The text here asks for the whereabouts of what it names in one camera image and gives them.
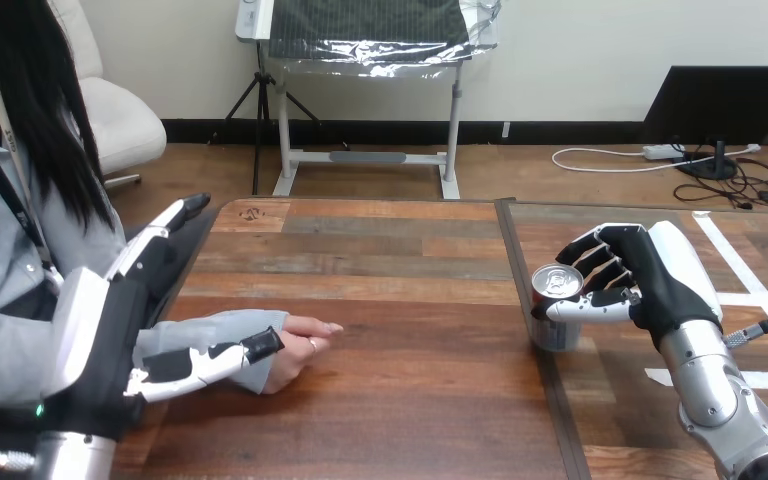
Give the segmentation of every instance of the computer monitor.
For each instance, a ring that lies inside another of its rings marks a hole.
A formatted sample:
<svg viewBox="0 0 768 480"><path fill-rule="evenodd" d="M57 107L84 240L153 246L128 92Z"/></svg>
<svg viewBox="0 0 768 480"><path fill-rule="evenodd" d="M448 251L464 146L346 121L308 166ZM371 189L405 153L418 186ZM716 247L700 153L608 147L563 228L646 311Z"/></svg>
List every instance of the computer monitor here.
<svg viewBox="0 0 768 480"><path fill-rule="evenodd" d="M680 143L690 152L713 146L714 160L678 168L702 178L733 177L726 143L768 145L768 67L670 68L646 115L641 142ZM676 163L694 159L677 157Z"/></svg>

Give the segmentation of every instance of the white tape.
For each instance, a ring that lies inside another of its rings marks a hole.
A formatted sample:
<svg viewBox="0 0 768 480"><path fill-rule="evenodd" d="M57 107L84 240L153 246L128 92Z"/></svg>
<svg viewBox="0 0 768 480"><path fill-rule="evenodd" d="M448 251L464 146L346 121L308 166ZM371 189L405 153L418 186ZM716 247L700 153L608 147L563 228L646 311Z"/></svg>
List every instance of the white tape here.
<svg viewBox="0 0 768 480"><path fill-rule="evenodd" d="M753 389L768 390L768 372L741 372L743 379ZM672 387L673 380L665 368L647 368L646 376L665 387Z"/></svg>
<svg viewBox="0 0 768 480"><path fill-rule="evenodd" d="M763 303L751 293L717 292L717 301L726 307L760 307Z"/></svg>
<svg viewBox="0 0 768 480"><path fill-rule="evenodd" d="M764 313L768 315L768 290L761 283L761 280L755 276L749 265L743 261L740 254L732 247L728 239L723 235L719 228L711 220L709 212L693 212L693 219L699 224L699 227L708 236L714 247L720 252L720 255L728 263L729 267L746 287L746 290L752 295L752 297L759 301L760 307L764 310Z"/></svg>

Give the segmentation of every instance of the black baseboard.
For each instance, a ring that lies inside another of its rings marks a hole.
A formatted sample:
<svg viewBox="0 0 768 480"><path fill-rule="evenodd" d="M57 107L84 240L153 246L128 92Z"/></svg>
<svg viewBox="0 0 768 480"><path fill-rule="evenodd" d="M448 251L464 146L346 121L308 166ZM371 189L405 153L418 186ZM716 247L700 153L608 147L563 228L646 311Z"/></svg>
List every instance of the black baseboard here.
<svg viewBox="0 0 768 480"><path fill-rule="evenodd" d="M255 121L163 120L169 143L222 143L253 145ZM613 145L642 143L643 122L511 122L502 138L503 122L461 122L461 145ZM448 122L290 121L294 145L445 145ZM278 125L271 121L263 132L264 145L278 145Z"/></svg>

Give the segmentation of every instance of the office chair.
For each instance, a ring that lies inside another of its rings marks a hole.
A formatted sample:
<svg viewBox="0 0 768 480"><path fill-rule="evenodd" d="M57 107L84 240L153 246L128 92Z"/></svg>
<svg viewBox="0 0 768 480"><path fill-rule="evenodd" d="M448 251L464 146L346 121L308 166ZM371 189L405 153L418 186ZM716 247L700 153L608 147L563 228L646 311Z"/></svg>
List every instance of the office chair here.
<svg viewBox="0 0 768 480"><path fill-rule="evenodd" d="M166 130L136 95L102 77L98 45L79 0L48 0L72 47L75 69L104 175L154 160L166 148ZM139 175L110 178L105 188L139 183Z"/></svg>

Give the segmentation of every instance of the white wall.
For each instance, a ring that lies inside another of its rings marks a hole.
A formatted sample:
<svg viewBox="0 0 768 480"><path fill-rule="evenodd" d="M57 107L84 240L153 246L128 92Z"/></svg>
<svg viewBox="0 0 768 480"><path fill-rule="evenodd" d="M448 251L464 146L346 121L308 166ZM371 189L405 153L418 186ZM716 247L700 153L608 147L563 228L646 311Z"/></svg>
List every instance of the white wall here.
<svg viewBox="0 0 768 480"><path fill-rule="evenodd" d="M107 79L161 118L222 118L255 63L234 36L237 1L82 3ZM768 65L768 0L504 1L499 48L464 71L464 120L642 120L670 65ZM450 78L290 77L289 88L324 119L445 120Z"/></svg>

